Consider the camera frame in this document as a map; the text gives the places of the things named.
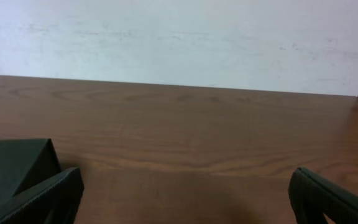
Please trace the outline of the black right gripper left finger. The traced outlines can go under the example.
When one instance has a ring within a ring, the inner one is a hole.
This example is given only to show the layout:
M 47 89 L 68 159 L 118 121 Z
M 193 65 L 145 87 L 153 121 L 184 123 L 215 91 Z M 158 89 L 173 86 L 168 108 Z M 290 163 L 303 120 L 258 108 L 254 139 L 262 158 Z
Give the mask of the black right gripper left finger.
M 1 223 L 73 223 L 84 191 L 80 168 L 72 167 L 0 205 Z

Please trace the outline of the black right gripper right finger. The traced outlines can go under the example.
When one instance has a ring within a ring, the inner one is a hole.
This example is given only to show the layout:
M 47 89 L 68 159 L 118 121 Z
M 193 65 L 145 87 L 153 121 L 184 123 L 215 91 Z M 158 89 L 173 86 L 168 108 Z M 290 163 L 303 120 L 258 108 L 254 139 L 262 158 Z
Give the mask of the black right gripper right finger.
M 358 224 L 358 196 L 304 167 L 292 174 L 288 196 L 297 224 Z

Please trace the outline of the dark green box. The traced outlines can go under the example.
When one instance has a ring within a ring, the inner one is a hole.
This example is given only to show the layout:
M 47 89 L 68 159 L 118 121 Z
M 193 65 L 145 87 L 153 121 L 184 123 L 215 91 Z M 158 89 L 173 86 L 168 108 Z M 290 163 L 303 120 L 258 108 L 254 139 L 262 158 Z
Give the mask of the dark green box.
M 50 139 L 0 140 L 0 204 L 61 171 Z

